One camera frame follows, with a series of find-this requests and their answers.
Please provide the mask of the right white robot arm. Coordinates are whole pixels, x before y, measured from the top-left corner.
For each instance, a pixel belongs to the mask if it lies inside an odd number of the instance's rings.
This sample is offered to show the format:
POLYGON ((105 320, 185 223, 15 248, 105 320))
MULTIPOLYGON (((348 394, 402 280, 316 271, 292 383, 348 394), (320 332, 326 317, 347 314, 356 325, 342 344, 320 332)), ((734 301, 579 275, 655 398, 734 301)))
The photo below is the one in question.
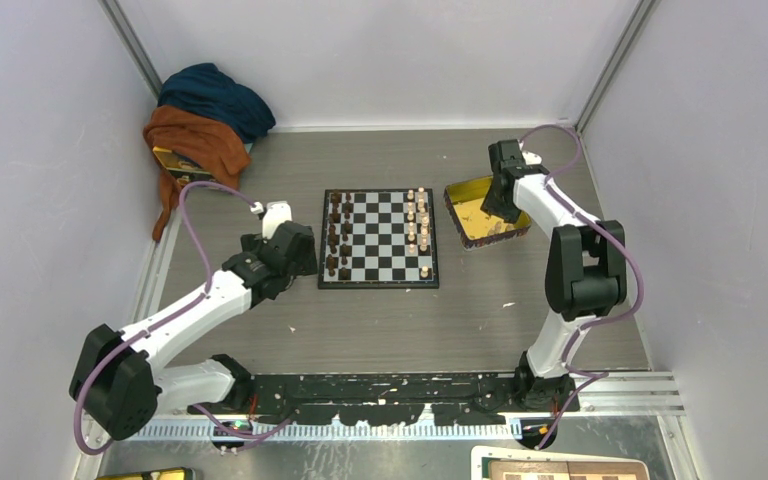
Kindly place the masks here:
POLYGON ((488 155, 492 181, 482 211, 506 222, 527 214, 549 240, 544 290, 550 311, 515 370, 512 401, 527 411, 551 411, 576 388, 570 362, 586 324, 607 316, 626 298, 619 250, 624 229, 581 209, 518 141, 492 143, 488 155))

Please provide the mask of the gold tin lid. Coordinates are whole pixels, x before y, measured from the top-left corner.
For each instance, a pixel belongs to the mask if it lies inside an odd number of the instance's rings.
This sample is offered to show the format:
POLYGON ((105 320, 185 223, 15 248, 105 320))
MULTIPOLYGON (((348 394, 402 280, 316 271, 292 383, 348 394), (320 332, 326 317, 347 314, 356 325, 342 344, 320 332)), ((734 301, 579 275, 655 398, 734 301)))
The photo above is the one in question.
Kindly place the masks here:
POLYGON ((175 467, 159 470, 138 471, 111 475, 102 475, 96 480, 195 480, 196 472, 188 467, 175 467))

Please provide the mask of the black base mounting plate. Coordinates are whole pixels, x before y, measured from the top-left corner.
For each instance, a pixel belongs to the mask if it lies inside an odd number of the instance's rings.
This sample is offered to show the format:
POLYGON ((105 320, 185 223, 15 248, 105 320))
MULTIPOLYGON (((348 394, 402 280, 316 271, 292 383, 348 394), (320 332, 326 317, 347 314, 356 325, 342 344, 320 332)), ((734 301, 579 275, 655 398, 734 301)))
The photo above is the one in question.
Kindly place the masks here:
POLYGON ((399 374, 263 374, 206 404, 215 415, 242 414, 269 424, 291 419, 318 426, 412 425, 424 411, 437 426, 501 425, 508 413, 553 415, 579 408, 575 381, 533 379, 513 372, 399 374))

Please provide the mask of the black and white chessboard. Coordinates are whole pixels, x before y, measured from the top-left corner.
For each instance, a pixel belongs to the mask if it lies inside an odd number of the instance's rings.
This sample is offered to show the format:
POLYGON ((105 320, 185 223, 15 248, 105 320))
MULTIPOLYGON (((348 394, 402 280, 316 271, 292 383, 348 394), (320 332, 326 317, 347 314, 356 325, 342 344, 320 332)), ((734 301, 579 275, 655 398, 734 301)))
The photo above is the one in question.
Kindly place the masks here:
POLYGON ((327 189, 323 199, 321 253, 319 254, 318 288, 337 289, 437 289, 440 287, 438 249, 436 242, 435 208, 433 190, 425 188, 425 201, 418 202, 416 191, 419 187, 394 189, 327 189), (325 230, 326 195, 331 190, 350 192, 354 203, 352 219, 353 235, 350 244, 351 279, 347 282, 331 281, 325 278, 326 256, 325 230), (415 192, 416 241, 407 240, 407 192, 415 192), (419 250, 421 216, 419 206, 424 205, 429 216, 430 251, 422 254, 419 250), (417 252, 410 255, 408 245, 415 244, 417 252), (429 268, 429 277, 421 277, 423 266, 429 268))

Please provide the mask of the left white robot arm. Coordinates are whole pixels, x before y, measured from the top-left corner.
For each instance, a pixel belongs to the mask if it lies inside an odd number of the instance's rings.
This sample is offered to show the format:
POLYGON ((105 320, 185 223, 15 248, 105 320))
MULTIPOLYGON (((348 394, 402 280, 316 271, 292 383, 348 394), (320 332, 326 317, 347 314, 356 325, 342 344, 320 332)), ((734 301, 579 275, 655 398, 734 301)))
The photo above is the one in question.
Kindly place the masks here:
POLYGON ((245 409, 251 373, 227 354, 173 367, 184 349, 264 300, 274 300, 317 267, 311 227, 293 221, 271 237, 247 234, 241 250, 210 279, 166 309, 115 330, 102 324, 85 338, 69 394, 114 440, 138 433, 157 414, 189 407, 245 409))

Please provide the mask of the orange cloth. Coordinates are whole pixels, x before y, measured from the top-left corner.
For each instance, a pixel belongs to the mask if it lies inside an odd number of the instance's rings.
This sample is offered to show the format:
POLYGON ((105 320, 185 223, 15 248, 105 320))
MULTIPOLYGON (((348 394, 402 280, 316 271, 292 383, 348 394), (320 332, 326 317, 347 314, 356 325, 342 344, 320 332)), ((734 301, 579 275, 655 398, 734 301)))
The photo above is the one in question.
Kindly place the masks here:
POLYGON ((154 109, 143 138, 150 150, 181 154, 227 187, 237 188, 251 163, 243 141, 228 125, 171 105, 154 109))

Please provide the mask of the dark wooden chess pieces row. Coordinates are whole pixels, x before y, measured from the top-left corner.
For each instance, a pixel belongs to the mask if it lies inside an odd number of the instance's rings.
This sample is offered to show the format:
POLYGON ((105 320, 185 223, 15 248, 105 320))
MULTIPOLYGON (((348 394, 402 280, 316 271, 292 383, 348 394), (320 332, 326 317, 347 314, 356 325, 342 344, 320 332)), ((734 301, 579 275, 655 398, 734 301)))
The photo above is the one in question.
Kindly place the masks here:
POLYGON ((325 278, 347 282, 351 279, 350 260, 354 203, 350 192, 331 190, 326 195, 324 260, 325 278))

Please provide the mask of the gold tin box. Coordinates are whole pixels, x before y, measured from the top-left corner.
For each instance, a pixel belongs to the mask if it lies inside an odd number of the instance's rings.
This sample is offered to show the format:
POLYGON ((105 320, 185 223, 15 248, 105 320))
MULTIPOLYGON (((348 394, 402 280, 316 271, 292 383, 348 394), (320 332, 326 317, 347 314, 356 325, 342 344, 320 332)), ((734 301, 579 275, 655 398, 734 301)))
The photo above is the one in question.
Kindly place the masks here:
POLYGON ((522 237, 530 229, 531 219, 524 212, 516 222, 510 223, 481 209, 491 184, 492 177, 485 176, 450 184, 444 189, 446 208, 467 251, 522 237))

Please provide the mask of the yellow patterned box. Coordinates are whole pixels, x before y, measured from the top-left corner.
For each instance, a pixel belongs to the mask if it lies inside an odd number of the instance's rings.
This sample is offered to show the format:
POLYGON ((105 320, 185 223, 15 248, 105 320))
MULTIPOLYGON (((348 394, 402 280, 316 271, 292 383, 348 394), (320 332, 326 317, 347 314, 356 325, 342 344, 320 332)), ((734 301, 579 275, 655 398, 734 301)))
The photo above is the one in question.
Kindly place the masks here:
POLYGON ((238 182, 228 175, 225 162, 215 149, 190 149, 179 152, 164 147, 151 149, 160 170, 157 191, 160 195, 177 192, 192 182, 205 181, 227 187, 238 182))

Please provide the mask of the dark blue cloth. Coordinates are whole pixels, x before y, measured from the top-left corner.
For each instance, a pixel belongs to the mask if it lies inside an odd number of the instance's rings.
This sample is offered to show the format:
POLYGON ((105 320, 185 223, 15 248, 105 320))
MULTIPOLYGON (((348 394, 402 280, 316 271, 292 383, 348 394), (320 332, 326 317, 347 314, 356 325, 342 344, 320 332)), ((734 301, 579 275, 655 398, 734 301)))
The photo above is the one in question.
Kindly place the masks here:
POLYGON ((266 137, 277 124, 260 95, 237 83, 214 63, 191 65, 172 74, 161 86, 157 106, 172 106, 221 122, 244 144, 266 137))

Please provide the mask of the wooden board corner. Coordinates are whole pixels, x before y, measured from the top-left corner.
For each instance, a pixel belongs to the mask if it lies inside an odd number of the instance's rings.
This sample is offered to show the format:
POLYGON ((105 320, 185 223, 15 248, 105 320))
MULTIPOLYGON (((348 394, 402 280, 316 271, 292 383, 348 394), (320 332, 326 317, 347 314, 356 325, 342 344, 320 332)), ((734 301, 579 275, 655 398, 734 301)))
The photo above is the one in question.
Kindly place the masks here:
POLYGON ((470 452, 471 479, 582 480, 649 479, 639 460, 619 457, 475 446, 470 452))

